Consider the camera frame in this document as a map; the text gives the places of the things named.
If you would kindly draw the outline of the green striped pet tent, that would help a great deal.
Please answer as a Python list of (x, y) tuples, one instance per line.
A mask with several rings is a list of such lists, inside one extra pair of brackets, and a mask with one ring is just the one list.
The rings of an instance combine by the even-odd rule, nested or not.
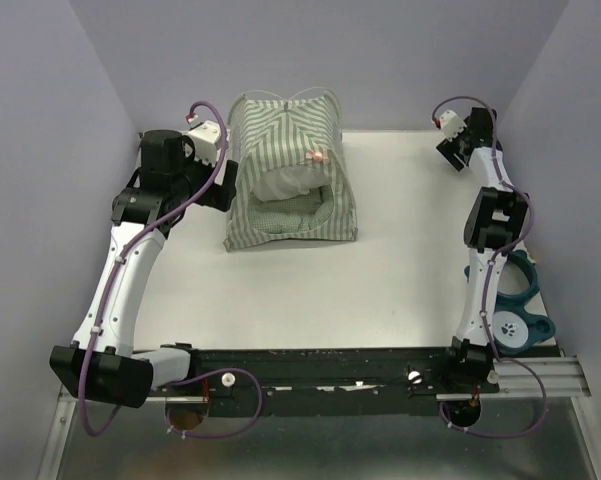
[[(229, 209), (224, 245), (229, 251), (280, 240), (354, 241), (356, 201), (346, 167), (341, 105), (323, 96), (286, 101), (236, 98), (228, 117), (229, 157), (238, 163), (236, 196)], [(297, 234), (267, 234), (249, 223), (248, 203), (284, 200), (330, 186), (334, 210), (321, 226)]]

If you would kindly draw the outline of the green checkered cushion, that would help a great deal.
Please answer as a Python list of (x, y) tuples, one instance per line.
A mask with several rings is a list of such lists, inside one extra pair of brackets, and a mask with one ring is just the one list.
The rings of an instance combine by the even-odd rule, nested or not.
[(284, 200), (249, 198), (248, 219), (256, 230), (267, 234), (297, 234), (313, 230), (325, 223), (334, 210), (330, 186), (311, 189), (306, 195)]

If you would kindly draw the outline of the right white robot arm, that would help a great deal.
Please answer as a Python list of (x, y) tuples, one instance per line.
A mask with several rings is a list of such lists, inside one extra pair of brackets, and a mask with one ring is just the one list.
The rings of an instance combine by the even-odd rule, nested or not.
[(463, 118), (452, 110), (434, 116), (444, 139), (437, 151), (458, 172), (470, 171), (479, 190), (466, 220), (463, 241), (469, 253), (468, 290), (459, 326), (440, 367), (440, 379), (460, 392), (487, 379), (493, 368), (492, 320), (506, 255), (517, 243), (528, 203), (513, 187), (496, 138), (495, 114), (474, 107)]

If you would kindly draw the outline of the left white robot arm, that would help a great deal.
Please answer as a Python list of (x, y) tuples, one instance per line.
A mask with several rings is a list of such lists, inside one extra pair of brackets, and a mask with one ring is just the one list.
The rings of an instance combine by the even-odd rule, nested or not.
[(225, 212), (235, 195), (237, 165), (229, 162), (213, 181), (221, 128), (205, 121), (186, 131), (142, 134), (139, 166), (112, 202), (110, 245), (87, 314), (69, 346), (56, 346), (50, 366), (76, 399), (132, 408), (169, 384), (181, 395), (202, 380), (189, 348), (163, 346), (134, 351), (136, 319), (151, 270), (183, 205), (194, 200)]

